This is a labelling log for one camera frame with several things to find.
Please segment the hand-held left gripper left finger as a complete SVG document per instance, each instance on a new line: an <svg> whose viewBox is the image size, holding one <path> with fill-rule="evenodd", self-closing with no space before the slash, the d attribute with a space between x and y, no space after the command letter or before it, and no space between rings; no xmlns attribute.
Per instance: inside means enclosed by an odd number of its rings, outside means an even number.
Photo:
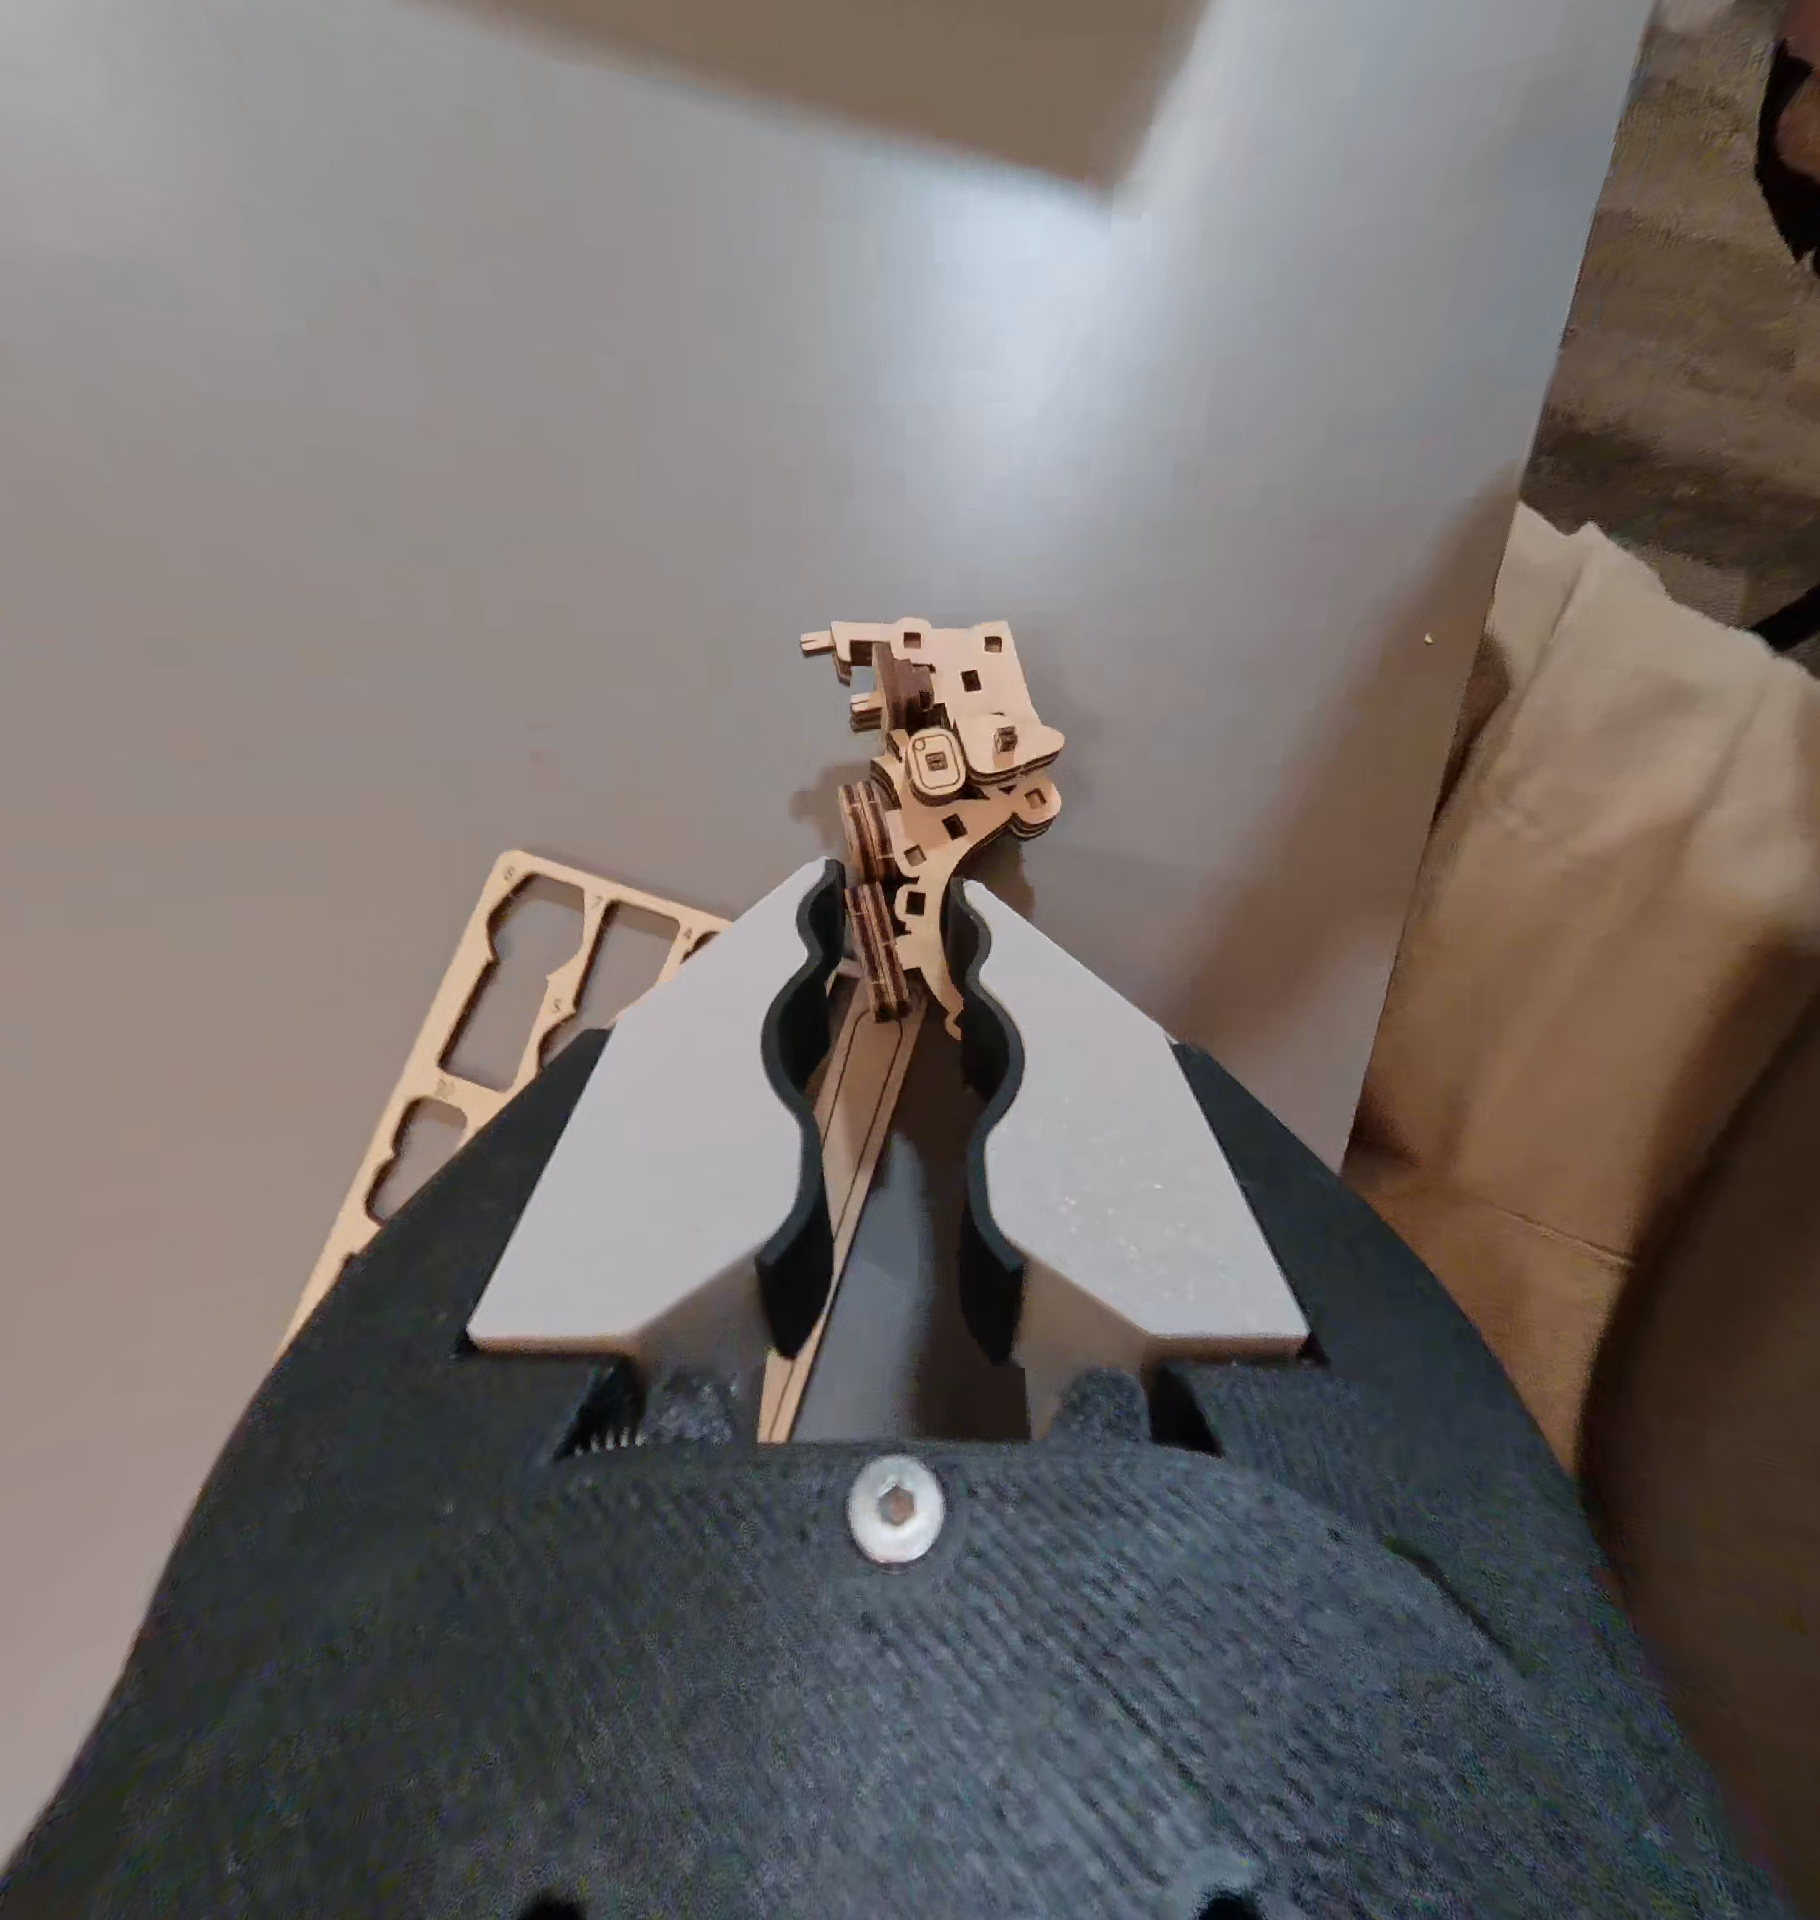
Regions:
<svg viewBox="0 0 1820 1920"><path fill-rule="evenodd" d="M759 1416L767 1357L798 1354L831 1286L807 1090L843 948L824 858L617 1018L465 1323L474 1348L687 1370Z"/></svg>

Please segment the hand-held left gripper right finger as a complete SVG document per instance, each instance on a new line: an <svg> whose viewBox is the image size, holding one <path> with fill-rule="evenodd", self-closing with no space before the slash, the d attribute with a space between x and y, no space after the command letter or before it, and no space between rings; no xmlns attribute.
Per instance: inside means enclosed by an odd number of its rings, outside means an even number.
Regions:
<svg viewBox="0 0 1820 1920"><path fill-rule="evenodd" d="M951 884L971 1335L1054 1419L1092 1370L1303 1355L1307 1313L1173 1038L978 881Z"/></svg>

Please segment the beige trousers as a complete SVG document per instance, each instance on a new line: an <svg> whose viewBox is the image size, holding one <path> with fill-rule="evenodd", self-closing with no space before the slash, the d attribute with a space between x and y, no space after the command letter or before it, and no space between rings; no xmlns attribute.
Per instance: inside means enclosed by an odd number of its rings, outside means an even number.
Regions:
<svg viewBox="0 0 1820 1920"><path fill-rule="evenodd" d="M1346 1180L1567 1471L1640 1256L1820 994L1820 679L1517 505Z"/></svg>

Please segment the wooden puzzle model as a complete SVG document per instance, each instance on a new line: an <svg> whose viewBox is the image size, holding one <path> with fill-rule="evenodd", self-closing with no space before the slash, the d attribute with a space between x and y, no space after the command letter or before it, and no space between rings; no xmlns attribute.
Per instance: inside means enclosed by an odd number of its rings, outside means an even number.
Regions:
<svg viewBox="0 0 1820 1920"><path fill-rule="evenodd" d="M834 623L805 632L849 694L849 728L874 731L869 773L839 788L851 949L874 1020L910 1015L913 980L961 1034L963 994L945 957L948 884L1001 836L1031 839L1062 813L1051 767L1063 731L1042 721L1007 623L939 628Z"/></svg>

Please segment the wooden puzzle sheet frame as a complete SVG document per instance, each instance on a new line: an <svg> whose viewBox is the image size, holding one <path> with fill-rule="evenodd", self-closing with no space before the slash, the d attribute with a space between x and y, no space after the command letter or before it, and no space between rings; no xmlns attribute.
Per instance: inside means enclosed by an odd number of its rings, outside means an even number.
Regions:
<svg viewBox="0 0 1820 1920"><path fill-rule="evenodd" d="M580 937L569 957L545 975L537 1006L524 1025L509 1081L503 1087L493 1087L463 1069L451 1066L448 1055L462 1040L465 1023L474 1015L477 1002L485 995L493 972L501 968L503 919L515 898L530 886L573 892L580 910ZM554 861L534 850L514 849L494 858L491 877L468 913L459 945L442 972L430 1012L418 1029L418 1040L395 1084L384 1117L370 1137L347 1198L326 1236L326 1246L281 1335L278 1355L304 1342L308 1323L352 1273L364 1265L373 1254L392 1251L392 1241L400 1233L400 1218L384 1219L375 1201L400 1162L405 1134L423 1110L452 1117L452 1155L442 1165L442 1171L446 1175L480 1175L485 1171L482 1151L509 1142L508 1127L522 1100L533 1092L557 1093L561 1095L561 1124L556 1142L537 1155L528 1184L522 1191L511 1191L508 1198L479 1201L468 1214L486 1228L486 1257L482 1279L471 1291L459 1296L465 1313L457 1332L468 1348L479 1350L465 1338L465 1323L491 1280L491 1271L496 1265L557 1145L575 1102L586 1090L609 1031L597 1034L601 1045L576 1093L564 1093L561 1061L547 1061L545 1047L561 1025L582 1008L586 982L599 957L609 922L623 907L661 919L672 929L667 957L651 990L665 985L696 951L729 927L712 913L655 896L631 884ZM857 995L851 995L845 1011L834 1015L831 988L845 975L845 968L840 959L828 980L831 1047L826 1063L811 1076L807 1090L824 1151L833 1226L831 1286L826 1305L805 1335L798 1354L772 1354L764 1366L759 1416L754 1416L754 1436L764 1443L782 1443L795 1436L811 1365L820 1355L828 1307L849 1260L864 1201L892 1131L897 1093L923 1029L923 997L919 995L913 997L910 1015L897 1023L874 1020Z"/></svg>

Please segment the olive green shirt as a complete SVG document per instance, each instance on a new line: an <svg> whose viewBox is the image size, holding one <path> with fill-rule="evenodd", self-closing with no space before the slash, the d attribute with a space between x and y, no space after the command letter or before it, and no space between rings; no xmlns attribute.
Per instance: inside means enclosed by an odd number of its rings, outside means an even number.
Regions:
<svg viewBox="0 0 1820 1920"><path fill-rule="evenodd" d="M1584 1471L1672 1712L1820 1915L1820 995L1626 1291Z"/></svg>

